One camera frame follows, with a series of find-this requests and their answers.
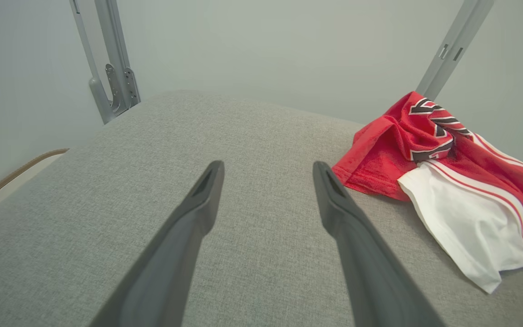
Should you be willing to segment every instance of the brown edge trim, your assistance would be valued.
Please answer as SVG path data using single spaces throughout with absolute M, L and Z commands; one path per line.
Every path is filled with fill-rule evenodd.
M 7 184 L 9 184 L 9 182 L 14 180 L 17 176 L 23 174 L 26 170 L 28 170 L 31 167 L 35 166 L 35 164 L 37 164 L 38 162 L 40 162 L 40 161 L 42 161 L 42 160 L 44 160 L 46 158 L 52 157 L 54 155 L 66 153 L 66 151 L 68 151 L 68 150 L 69 149 L 58 149 L 58 150 L 54 150 L 54 151 L 49 151 L 48 153 L 44 153 L 43 155 L 40 155 L 39 157 L 37 157 L 35 159 L 32 159 L 31 161 L 29 161 L 25 165 L 21 166 L 18 170 L 16 170 L 13 173 L 9 174 L 6 178 L 3 178 L 0 181 L 0 189 L 2 189 L 3 186 L 6 186 Z

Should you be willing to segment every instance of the red fabric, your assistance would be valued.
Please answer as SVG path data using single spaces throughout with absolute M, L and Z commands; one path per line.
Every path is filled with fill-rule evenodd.
M 416 92 L 358 131 L 350 151 L 332 170 L 348 188 L 410 201 L 397 180 L 425 159 L 502 188 L 523 205 L 523 163 L 499 153 Z

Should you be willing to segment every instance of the gray fabric surface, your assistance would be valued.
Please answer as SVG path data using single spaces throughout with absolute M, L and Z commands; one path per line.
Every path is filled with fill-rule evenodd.
M 222 202 L 183 324 L 352 325 L 311 165 L 334 165 L 359 128 L 190 91 L 142 102 L 0 205 L 0 326 L 86 326 L 215 159 L 226 164 Z M 350 193 L 449 326 L 523 326 L 523 269 L 488 296 L 410 203 Z

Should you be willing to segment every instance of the red and white garment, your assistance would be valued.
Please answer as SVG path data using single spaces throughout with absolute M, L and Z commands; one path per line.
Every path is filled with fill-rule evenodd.
M 523 267 L 523 162 L 412 92 L 355 134 L 345 186 L 413 201 L 459 269 L 488 293 Z

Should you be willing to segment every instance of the metal frame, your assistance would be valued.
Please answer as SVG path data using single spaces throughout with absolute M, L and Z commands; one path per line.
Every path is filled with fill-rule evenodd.
M 434 100 L 492 9 L 493 0 L 464 0 L 416 91 Z
M 78 2 L 77 0 L 70 0 L 76 26 L 92 72 L 92 78 L 89 81 L 90 90 L 96 101 L 102 121 L 104 124 L 108 124 L 110 120 L 141 102 L 141 97 L 136 85 L 134 72 L 129 66 L 116 0 L 95 0 L 95 4 L 110 60 L 110 63 L 106 64 L 106 69 L 104 70 L 110 83 L 110 90 L 113 96 L 112 101 L 108 100 L 96 70 L 96 63 L 94 62 L 92 49 L 80 15 Z

